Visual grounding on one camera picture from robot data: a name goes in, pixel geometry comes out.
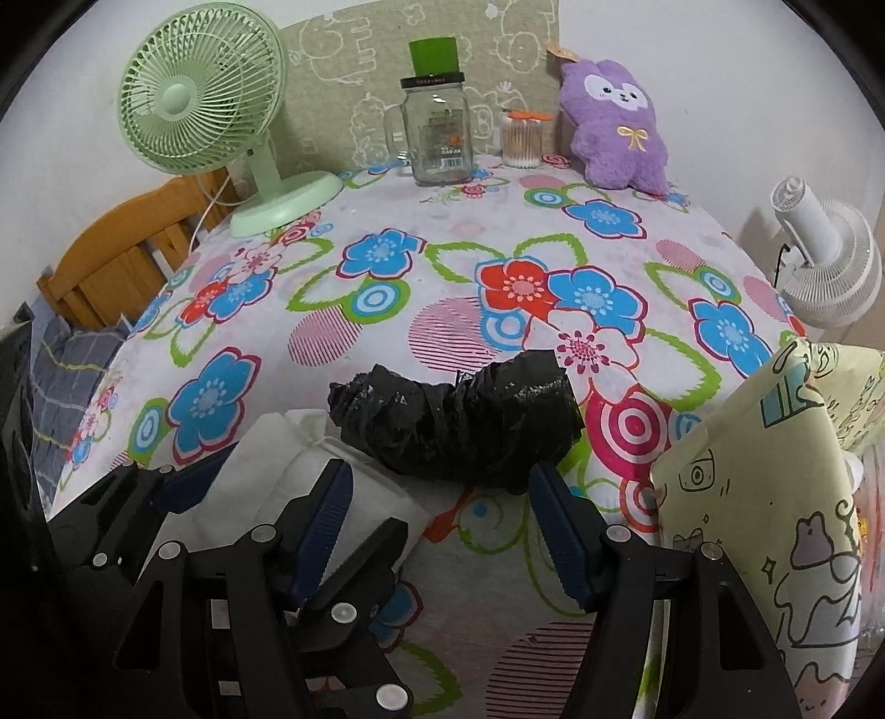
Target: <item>black cable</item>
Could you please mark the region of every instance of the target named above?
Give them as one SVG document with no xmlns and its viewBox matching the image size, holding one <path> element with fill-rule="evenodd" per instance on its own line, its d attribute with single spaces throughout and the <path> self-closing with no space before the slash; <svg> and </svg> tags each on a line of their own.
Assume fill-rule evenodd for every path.
<svg viewBox="0 0 885 719">
<path fill-rule="evenodd" d="M 777 290 L 777 278 L 781 276 L 781 259 L 783 258 L 784 251 L 789 251 L 790 247 L 788 244 L 781 245 L 781 251 L 777 253 L 777 264 L 774 266 L 774 288 Z"/>
</svg>

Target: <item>purple plush toy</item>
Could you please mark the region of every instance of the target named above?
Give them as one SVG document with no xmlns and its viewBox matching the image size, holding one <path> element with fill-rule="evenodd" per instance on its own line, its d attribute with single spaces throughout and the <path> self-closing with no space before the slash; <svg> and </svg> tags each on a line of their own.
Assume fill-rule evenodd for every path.
<svg viewBox="0 0 885 719">
<path fill-rule="evenodd" d="M 670 191 L 667 152 L 655 109 L 624 66 L 611 60 L 565 63 L 559 105 L 575 125 L 572 152 L 587 182 L 601 189 L 631 185 L 650 195 Z"/>
</svg>

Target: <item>black bag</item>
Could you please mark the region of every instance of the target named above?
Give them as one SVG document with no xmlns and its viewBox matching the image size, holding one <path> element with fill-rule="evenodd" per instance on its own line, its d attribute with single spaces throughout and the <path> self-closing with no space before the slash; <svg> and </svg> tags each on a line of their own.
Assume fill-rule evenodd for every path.
<svg viewBox="0 0 885 719">
<path fill-rule="evenodd" d="M 561 461 L 583 420 L 552 351 L 532 350 L 424 384 L 375 365 L 329 385 L 329 413 L 348 445 L 401 475 L 526 490 L 539 460 Z"/>
</svg>

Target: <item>green fan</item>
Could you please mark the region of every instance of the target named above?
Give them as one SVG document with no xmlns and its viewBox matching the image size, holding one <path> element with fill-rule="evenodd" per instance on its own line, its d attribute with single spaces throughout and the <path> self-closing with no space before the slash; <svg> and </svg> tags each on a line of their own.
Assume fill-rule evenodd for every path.
<svg viewBox="0 0 885 719">
<path fill-rule="evenodd" d="M 327 172 L 280 177 L 267 128 L 282 104 L 286 63 L 277 28 L 263 15 L 207 3 L 162 22 L 123 73 L 120 128 L 148 165 L 197 174 L 245 153 L 258 193 L 235 210 L 234 237 L 285 225 L 342 189 Z"/>
</svg>

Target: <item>blue gripper pad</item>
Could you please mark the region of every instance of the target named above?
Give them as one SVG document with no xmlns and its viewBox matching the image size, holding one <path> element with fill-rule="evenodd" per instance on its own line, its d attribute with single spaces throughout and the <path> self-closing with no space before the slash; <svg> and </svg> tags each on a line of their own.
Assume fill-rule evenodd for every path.
<svg viewBox="0 0 885 719">
<path fill-rule="evenodd" d="M 540 465 L 532 467 L 528 475 L 528 500 L 550 550 L 563 590 L 581 607 L 587 607 L 594 596 L 587 579 L 587 551 L 553 482 L 559 482 L 565 488 L 558 474 L 550 476 Z"/>
<path fill-rule="evenodd" d="M 302 607 L 319 589 L 352 499 L 353 470 L 342 462 L 296 551 L 296 573 L 289 591 L 296 607 Z"/>
</svg>

